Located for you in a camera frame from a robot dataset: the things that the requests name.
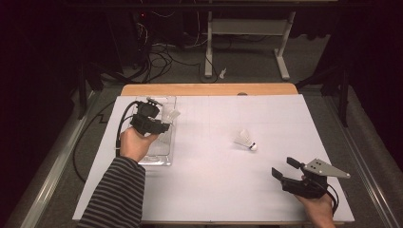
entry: forearm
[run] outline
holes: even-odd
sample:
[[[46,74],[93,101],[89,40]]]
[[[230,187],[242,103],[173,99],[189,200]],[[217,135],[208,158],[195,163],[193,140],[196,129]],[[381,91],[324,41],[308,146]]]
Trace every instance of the forearm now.
[[[78,227],[139,227],[145,170],[135,161],[116,158],[94,191]]]

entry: transparent container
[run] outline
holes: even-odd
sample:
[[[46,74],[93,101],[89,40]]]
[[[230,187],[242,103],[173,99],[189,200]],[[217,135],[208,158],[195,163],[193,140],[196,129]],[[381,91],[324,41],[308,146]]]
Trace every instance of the transparent container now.
[[[160,113],[155,118],[163,123],[170,124],[169,129],[160,134],[158,139],[154,141],[148,150],[146,156],[139,162],[141,165],[171,165],[173,158],[173,142],[175,136],[175,120],[179,112],[175,109],[175,96],[139,96],[136,101],[147,102],[147,97],[160,103],[157,105]],[[131,115],[137,113],[137,106],[133,105]]]

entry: table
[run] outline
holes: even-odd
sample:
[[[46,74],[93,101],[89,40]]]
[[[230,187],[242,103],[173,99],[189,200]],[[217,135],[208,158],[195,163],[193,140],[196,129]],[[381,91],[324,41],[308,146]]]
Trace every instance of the table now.
[[[235,96],[245,93],[248,96]],[[144,223],[307,222],[300,203],[291,194],[283,192],[279,182],[271,177],[274,166],[286,177],[300,178],[300,171],[286,164],[288,156],[301,162],[309,162],[303,159],[318,156],[330,162],[306,103],[293,85],[126,85],[121,95],[73,219],[80,219],[98,181],[113,160],[114,139],[110,135],[116,134],[116,122],[125,104],[132,101],[132,96],[176,95],[182,114],[175,123],[174,160],[171,166],[145,167]],[[241,109],[226,111],[236,107]],[[237,119],[234,113],[249,118]],[[199,118],[211,114],[214,118],[208,121]],[[239,120],[256,139],[257,152],[252,153],[230,142],[227,133]],[[353,221],[338,180],[329,178],[329,183],[340,197],[335,221]]]

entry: gray floor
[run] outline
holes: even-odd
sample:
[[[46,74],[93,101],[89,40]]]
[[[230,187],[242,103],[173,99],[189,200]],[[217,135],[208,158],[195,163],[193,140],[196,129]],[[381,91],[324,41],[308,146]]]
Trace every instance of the gray floor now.
[[[242,39],[258,40],[259,37],[241,37]],[[288,67],[291,83],[309,77],[317,65],[317,61],[325,47],[328,38],[309,41],[301,36],[290,39],[284,52],[284,59]],[[215,38],[213,64],[220,73],[226,68],[223,79],[217,83],[280,83],[278,67],[273,55],[273,48],[279,45],[278,37],[269,37],[260,42],[233,40],[229,47],[228,40]],[[204,72],[204,48],[192,47],[180,50],[174,47],[169,53],[183,64],[173,63],[164,76],[151,83],[200,83]],[[163,64],[162,59],[155,60],[154,64]],[[122,85],[105,82],[106,88],[99,93],[99,98],[88,113],[88,121],[107,104],[114,101],[119,95]],[[403,219],[398,215],[403,212],[403,176],[395,162],[389,155],[376,131],[362,110],[354,91],[349,91],[348,124],[342,127],[336,117],[336,97],[322,97],[320,86],[309,85],[299,92],[304,95],[306,103],[317,127],[320,138],[328,152],[332,164],[352,174],[349,180],[340,180],[344,194],[352,208],[355,222],[344,224],[341,227],[399,227]],[[81,175],[86,178],[92,161],[104,134],[108,115],[112,105],[98,116],[88,127],[83,138],[79,141],[75,158]],[[59,151],[69,139],[71,127],[77,122],[77,109],[61,133],[58,142],[49,152],[40,170],[32,181],[29,190],[23,196],[7,227],[20,227],[30,206],[35,200],[39,189],[43,185],[48,171],[56,161]],[[37,223],[37,227],[74,227],[72,214],[83,190],[84,184],[79,180],[73,169],[71,157],[66,165],[62,177],[50,199],[48,206]],[[164,226],[164,227],[194,227],[194,226]],[[217,227],[258,227],[258,226],[217,226]]]

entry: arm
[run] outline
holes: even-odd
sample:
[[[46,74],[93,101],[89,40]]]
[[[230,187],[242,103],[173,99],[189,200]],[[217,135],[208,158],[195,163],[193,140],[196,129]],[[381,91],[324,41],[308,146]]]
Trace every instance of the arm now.
[[[316,228],[334,228],[332,199],[325,194],[320,199],[306,199],[296,195],[296,198],[305,207],[309,220]]]
[[[145,170],[138,162],[157,137],[145,137],[133,127],[121,134],[121,157],[104,173],[78,227],[140,226]]]

